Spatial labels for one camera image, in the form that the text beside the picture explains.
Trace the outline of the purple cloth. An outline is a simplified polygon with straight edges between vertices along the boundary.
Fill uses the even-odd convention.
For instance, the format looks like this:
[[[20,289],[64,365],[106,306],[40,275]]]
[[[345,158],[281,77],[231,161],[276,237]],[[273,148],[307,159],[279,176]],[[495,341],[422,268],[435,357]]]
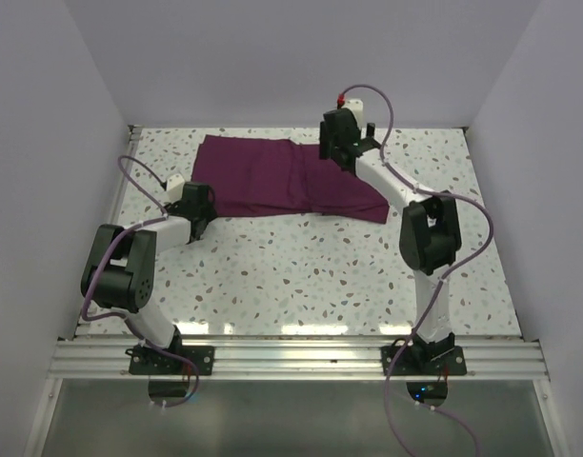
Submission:
[[[384,224],[390,210],[368,184],[321,160],[317,145],[286,139],[208,135],[192,180],[211,186],[221,217],[320,213]]]

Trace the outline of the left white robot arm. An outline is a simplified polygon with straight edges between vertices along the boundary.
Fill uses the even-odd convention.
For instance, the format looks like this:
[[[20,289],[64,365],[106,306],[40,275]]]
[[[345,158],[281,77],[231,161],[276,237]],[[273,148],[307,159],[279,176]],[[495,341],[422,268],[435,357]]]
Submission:
[[[184,349],[173,342],[178,329],[151,298],[156,257],[198,240],[216,217],[212,187],[186,182],[161,216],[126,228],[100,226],[81,278],[81,318],[121,319],[133,335],[154,347],[154,366],[167,374],[178,371],[185,361]]]

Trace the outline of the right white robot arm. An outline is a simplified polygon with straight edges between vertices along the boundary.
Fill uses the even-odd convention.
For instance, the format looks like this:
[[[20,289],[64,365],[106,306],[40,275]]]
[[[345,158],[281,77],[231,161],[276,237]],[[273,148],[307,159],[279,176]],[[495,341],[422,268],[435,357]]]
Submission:
[[[399,251],[413,271],[416,297],[412,365],[433,373],[445,362],[437,343],[452,333],[448,280],[444,273],[456,260],[461,234],[457,206],[448,193],[422,188],[384,159],[383,146],[374,138],[374,125],[359,128],[356,112],[339,108],[326,112],[319,127],[319,157],[331,159],[376,190],[401,214]]]

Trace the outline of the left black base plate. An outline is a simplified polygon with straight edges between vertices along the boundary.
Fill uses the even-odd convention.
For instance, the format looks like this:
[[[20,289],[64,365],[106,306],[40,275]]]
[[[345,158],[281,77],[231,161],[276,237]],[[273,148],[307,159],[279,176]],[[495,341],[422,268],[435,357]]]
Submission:
[[[127,348],[125,354],[131,358],[129,366],[131,375],[210,376],[215,361],[213,346],[183,346],[173,355],[163,355],[153,348],[137,345]]]

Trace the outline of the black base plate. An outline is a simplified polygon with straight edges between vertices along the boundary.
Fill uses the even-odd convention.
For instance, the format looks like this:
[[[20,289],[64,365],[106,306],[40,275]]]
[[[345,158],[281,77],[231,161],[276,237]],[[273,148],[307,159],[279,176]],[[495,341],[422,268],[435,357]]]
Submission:
[[[210,376],[215,361],[213,346],[183,346],[173,355],[163,355],[153,348],[137,345],[127,348],[125,354],[131,358],[129,366],[131,375]]]
[[[406,348],[392,369],[390,364],[401,346],[384,346],[380,348],[380,359],[384,374],[391,376],[464,376],[468,374],[462,347],[455,346],[451,351],[434,359],[420,355],[413,347]]]

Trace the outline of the aluminium front rail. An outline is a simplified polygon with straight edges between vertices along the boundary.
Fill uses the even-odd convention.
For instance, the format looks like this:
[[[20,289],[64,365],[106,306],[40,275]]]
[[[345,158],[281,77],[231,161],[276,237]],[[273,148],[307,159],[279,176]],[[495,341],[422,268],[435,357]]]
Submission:
[[[379,381],[384,378],[376,337],[194,338],[187,346],[214,348],[213,381]],[[88,336],[56,344],[48,376],[127,380],[135,340],[127,335]],[[462,338],[464,381],[536,381],[549,378],[541,346],[519,339]]]

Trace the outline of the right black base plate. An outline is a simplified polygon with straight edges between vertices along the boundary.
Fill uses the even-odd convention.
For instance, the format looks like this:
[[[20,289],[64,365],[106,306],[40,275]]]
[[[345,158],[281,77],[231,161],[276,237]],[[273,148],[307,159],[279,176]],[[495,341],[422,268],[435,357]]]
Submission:
[[[392,369],[390,364],[401,346],[384,346],[380,348],[380,359],[384,374],[391,376],[464,376],[468,374],[462,347],[455,346],[451,351],[434,359],[420,355],[413,347],[406,348]]]

